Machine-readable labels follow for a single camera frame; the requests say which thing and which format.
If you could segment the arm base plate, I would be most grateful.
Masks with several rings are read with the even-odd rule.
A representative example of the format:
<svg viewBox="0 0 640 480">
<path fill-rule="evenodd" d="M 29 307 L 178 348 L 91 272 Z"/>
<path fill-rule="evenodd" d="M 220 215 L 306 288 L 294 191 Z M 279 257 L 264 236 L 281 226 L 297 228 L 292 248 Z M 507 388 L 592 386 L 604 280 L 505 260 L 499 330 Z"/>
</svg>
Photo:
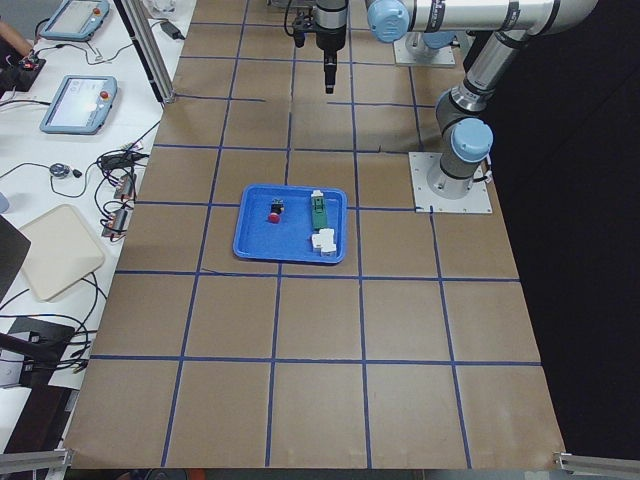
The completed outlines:
<svg viewBox="0 0 640 480">
<path fill-rule="evenodd" d="M 456 60 L 451 46 L 439 49 L 427 47 L 422 40 L 416 46 L 404 39 L 394 43 L 395 63 L 400 66 L 454 68 Z"/>
<path fill-rule="evenodd" d="M 447 176 L 440 165 L 442 154 L 408 154 L 414 210 L 418 213 L 491 214 L 487 181 L 480 165 L 467 179 Z"/>
</svg>

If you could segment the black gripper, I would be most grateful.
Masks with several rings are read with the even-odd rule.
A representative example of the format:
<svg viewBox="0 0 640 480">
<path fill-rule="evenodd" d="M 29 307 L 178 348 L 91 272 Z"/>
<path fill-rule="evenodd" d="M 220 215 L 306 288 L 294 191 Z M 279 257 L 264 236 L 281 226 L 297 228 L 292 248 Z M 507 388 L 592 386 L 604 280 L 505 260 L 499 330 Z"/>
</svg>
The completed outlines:
<svg viewBox="0 0 640 480">
<path fill-rule="evenodd" d="M 338 54 L 335 50 L 323 51 L 325 93 L 333 94 L 336 83 Z"/>
</svg>

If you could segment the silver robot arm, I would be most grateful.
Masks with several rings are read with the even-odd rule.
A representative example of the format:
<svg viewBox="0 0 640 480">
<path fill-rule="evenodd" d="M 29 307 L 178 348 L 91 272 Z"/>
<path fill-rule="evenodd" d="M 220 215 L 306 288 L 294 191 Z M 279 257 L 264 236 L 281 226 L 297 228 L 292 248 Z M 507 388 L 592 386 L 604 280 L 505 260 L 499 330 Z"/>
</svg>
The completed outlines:
<svg viewBox="0 0 640 480">
<path fill-rule="evenodd" d="M 476 169 L 493 142 L 492 130 L 478 115 L 520 50 L 533 38 L 578 25 L 596 5 L 595 1 L 499 0 L 366 3 L 370 30 L 385 43 L 409 32 L 491 33 L 462 82 L 443 93 L 436 104 L 444 152 L 427 174 L 428 187 L 436 195 L 460 199 L 471 189 Z"/>
<path fill-rule="evenodd" d="M 347 0 L 317 0 L 314 23 L 316 45 L 323 52 L 325 92 L 333 94 L 336 82 L 338 52 L 345 46 Z"/>
</svg>

